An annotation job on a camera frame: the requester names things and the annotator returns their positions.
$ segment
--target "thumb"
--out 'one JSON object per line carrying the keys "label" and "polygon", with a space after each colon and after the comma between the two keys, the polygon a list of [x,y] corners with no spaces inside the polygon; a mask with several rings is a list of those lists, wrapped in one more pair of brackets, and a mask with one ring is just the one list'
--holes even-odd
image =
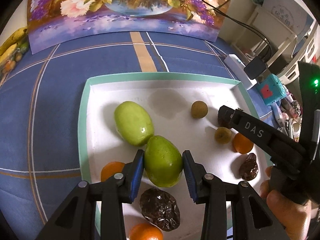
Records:
{"label": "thumb", "polygon": [[267,205],[275,217],[286,227],[291,240],[304,240],[308,233],[311,202],[302,206],[292,202],[276,190],[267,196]]}

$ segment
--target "black robotic tool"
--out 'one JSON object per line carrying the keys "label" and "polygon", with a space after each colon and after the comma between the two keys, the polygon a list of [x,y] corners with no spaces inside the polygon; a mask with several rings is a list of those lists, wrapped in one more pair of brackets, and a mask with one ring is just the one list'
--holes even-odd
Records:
{"label": "black robotic tool", "polygon": [[[271,171],[270,187],[303,205],[308,199],[320,203],[320,69],[300,64],[299,70],[303,99],[299,143],[238,109],[222,106],[218,118],[271,156],[276,166]],[[101,240],[125,240],[122,203],[132,203],[138,195],[143,156],[144,151],[138,150],[122,173],[105,182],[81,181],[36,240],[93,240],[97,201],[102,201]],[[205,204],[201,240],[226,240],[226,201],[231,201],[234,240],[289,240],[284,227],[248,182],[234,185],[221,181],[195,163],[189,151],[182,154],[182,159],[190,197],[196,204]]]}

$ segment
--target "white tray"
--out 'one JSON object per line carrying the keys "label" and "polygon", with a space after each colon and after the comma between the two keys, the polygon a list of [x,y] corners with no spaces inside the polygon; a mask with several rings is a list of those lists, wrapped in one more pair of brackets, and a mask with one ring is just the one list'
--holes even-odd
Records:
{"label": "white tray", "polygon": [[[241,181],[238,171],[246,155],[232,151],[232,144],[219,145],[214,140],[218,127],[220,106],[241,108],[257,117],[247,91],[239,81],[197,74],[184,73],[124,73],[89,78],[82,94],[78,121],[79,159],[82,179],[100,182],[103,166],[111,161],[131,162],[137,152],[124,142],[116,132],[113,112],[124,101],[140,104],[150,114],[155,135],[170,140],[180,151],[190,150],[197,163],[204,165],[225,182]],[[194,101],[207,103],[209,112],[200,120],[190,116]],[[269,156],[258,147],[259,166],[257,177],[250,184],[259,189],[266,178],[264,170],[270,164]],[[132,205],[123,204],[126,234],[137,223],[146,222],[140,213],[141,194],[154,186],[143,175],[138,197]],[[196,205],[189,196],[184,173],[180,182],[171,188],[162,188],[173,195],[180,210],[181,224],[171,232],[163,232],[166,240],[198,240],[204,215],[204,204]],[[100,208],[97,203],[96,227],[100,232]],[[228,228],[232,226],[231,207],[227,203]]]}

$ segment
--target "screw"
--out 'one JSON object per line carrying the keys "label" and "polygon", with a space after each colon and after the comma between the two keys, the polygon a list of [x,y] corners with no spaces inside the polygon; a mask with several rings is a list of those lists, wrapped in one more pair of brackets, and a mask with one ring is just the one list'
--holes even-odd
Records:
{"label": "screw", "polygon": [[123,174],[122,173],[116,173],[113,177],[115,179],[122,179],[123,178]]}
{"label": "screw", "polygon": [[211,173],[207,173],[207,174],[204,175],[204,178],[205,178],[205,179],[208,179],[208,180],[211,180],[211,179],[214,178],[214,175],[211,174]]}
{"label": "screw", "polygon": [[87,185],[88,183],[85,180],[78,183],[78,187],[86,187]]}
{"label": "screw", "polygon": [[247,181],[244,181],[244,180],[240,182],[240,185],[242,187],[249,187],[249,183]]}

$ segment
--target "red object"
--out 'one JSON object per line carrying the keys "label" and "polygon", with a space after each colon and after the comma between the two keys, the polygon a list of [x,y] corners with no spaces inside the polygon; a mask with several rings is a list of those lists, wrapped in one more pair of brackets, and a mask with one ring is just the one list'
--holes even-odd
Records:
{"label": "red object", "polygon": [[261,92],[263,98],[271,97],[272,94],[273,94],[272,91],[269,89],[269,85],[268,84],[265,84],[260,92]]}

